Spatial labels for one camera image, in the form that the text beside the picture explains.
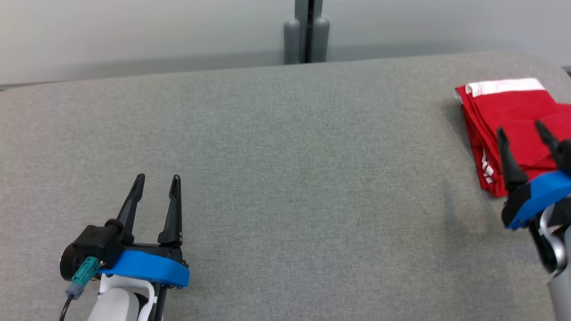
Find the gray fabric surface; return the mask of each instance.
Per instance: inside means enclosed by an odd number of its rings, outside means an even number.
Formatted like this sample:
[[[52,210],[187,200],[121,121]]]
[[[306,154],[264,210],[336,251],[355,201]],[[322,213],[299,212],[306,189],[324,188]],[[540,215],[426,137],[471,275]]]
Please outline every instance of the gray fabric surface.
[[[152,75],[0,93],[0,314],[54,320],[62,250],[147,174],[155,242],[182,178],[191,286],[165,320],[545,320],[530,236],[480,190],[455,86],[571,79],[485,53]],[[88,286],[69,320],[85,320]]]

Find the white wall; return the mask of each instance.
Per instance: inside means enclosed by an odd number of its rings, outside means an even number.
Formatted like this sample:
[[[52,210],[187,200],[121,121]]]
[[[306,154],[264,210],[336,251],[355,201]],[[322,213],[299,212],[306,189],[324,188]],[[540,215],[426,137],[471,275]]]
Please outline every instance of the white wall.
[[[283,63],[293,0],[3,0],[0,85]]]
[[[295,0],[4,0],[0,85],[283,63]],[[329,61],[515,49],[571,66],[568,0],[323,0]]]
[[[328,61],[518,50],[571,66],[569,0],[323,0]]]

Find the blue plastic part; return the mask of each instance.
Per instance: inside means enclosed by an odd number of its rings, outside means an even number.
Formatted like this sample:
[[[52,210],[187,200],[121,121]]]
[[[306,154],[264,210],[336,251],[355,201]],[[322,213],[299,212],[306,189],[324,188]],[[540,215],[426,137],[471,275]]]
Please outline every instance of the blue plastic part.
[[[177,287],[187,287],[190,281],[187,267],[169,258],[141,251],[123,251],[113,268],[99,272]]]
[[[528,184],[532,196],[521,206],[508,226],[512,230],[525,227],[539,212],[571,194],[571,176],[562,171],[541,174]]]

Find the red cloth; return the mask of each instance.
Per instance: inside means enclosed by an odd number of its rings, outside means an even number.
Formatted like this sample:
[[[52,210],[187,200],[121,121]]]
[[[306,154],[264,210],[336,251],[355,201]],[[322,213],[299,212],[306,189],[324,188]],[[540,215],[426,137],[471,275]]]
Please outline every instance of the red cloth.
[[[541,142],[535,120],[541,120],[558,139],[571,137],[571,105],[558,104],[546,90],[467,94],[466,86],[456,89],[480,186],[493,196],[506,196],[497,146],[497,129],[502,127],[510,149],[522,170],[533,179],[555,170],[548,148]]]

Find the green connector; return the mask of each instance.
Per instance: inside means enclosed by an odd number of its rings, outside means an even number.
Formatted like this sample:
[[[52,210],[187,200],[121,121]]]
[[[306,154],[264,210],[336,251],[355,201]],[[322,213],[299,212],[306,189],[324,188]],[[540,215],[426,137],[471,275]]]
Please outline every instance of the green connector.
[[[84,287],[89,280],[95,277],[97,271],[99,271],[99,260],[93,256],[88,256],[71,278],[71,282]]]

